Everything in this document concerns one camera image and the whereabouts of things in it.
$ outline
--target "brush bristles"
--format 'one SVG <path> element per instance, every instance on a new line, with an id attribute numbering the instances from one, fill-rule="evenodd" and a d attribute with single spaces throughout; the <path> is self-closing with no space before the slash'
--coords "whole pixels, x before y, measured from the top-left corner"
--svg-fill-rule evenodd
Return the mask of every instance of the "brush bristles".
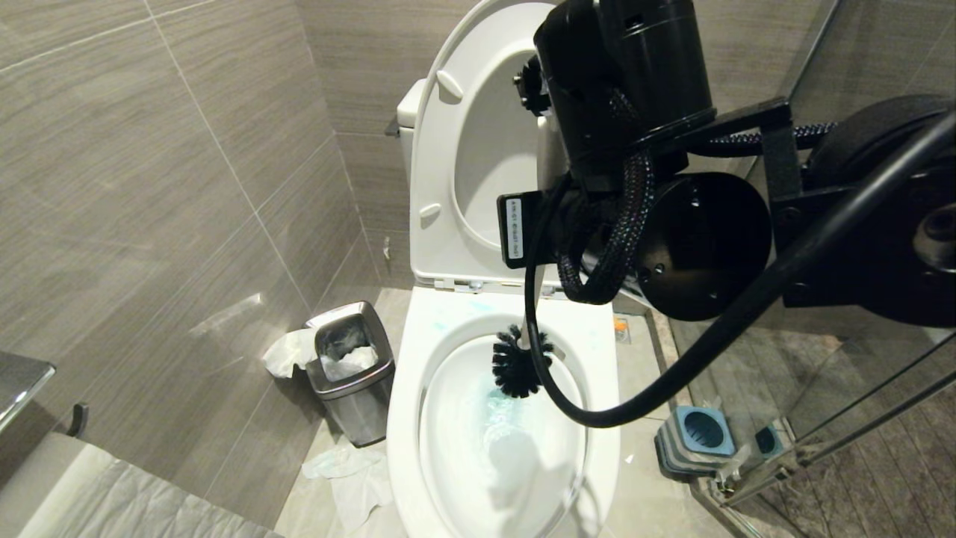
<path id="1" fill-rule="evenodd" d="M 548 335 L 540 333 L 541 351 L 554 351 L 554 344 L 547 341 Z M 494 354 L 491 357 L 491 372 L 494 374 L 494 383 L 501 388 L 501 392 L 512 398 L 527 398 L 536 393 L 541 386 L 541 379 L 534 371 L 532 352 L 518 346 L 521 330 L 518 325 L 508 327 L 508 332 L 499 332 L 500 342 L 494 345 Z M 551 357 L 545 355 L 545 363 L 551 365 Z"/>

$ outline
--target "toilet brush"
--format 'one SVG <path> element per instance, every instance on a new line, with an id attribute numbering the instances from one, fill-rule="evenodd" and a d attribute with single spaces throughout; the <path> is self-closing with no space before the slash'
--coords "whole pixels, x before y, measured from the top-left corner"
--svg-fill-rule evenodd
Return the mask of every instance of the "toilet brush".
<path id="1" fill-rule="evenodd" d="M 538 118 L 537 185 L 540 191 L 551 188 L 566 168 L 562 144 L 556 123 L 548 118 Z M 541 297 L 543 283 L 542 269 L 534 276 L 535 306 Z M 542 332 L 538 339 L 544 353 L 554 351 L 554 344 L 548 342 L 547 337 L 547 334 Z M 511 325 L 508 331 L 499 332 L 498 340 L 491 356 L 491 372 L 494 374 L 495 385 L 512 398 L 525 398 L 538 392 L 541 380 L 534 371 L 531 342 L 528 340 L 528 318 L 522 319 L 521 328 Z M 544 359 L 550 366 L 551 357 L 545 355 Z"/>

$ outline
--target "toilet bowl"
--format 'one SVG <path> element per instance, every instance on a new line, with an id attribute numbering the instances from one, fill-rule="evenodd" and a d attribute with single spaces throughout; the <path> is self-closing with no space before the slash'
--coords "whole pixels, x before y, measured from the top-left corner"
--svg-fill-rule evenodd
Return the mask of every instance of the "toilet bowl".
<path id="1" fill-rule="evenodd" d="M 491 374 L 496 333 L 524 312 L 523 272 L 501 259 L 495 199 L 536 188 L 538 126 L 511 78 L 555 3 L 480 3 L 399 106 L 417 282 L 387 451 L 413 538 L 597 536 L 614 496 L 618 429 L 574 423 L 543 390 L 508 398 Z M 611 307 L 568 301 L 558 285 L 546 271 L 538 306 L 555 382 L 579 406 L 617 405 Z"/>

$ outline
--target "trash can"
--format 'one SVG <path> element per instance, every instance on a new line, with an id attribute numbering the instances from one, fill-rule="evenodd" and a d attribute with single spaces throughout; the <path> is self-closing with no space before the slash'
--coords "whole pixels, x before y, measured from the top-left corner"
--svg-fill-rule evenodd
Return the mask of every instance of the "trash can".
<path id="1" fill-rule="evenodd" d="M 395 360 L 379 315 L 368 302 L 346 304 L 306 323 L 317 329 L 315 352 L 338 361 L 356 347 L 371 346 L 378 359 L 359 373 L 330 381 L 321 360 L 305 367 L 315 394 L 342 433 L 357 447 L 385 438 L 388 399 L 392 395 Z"/>

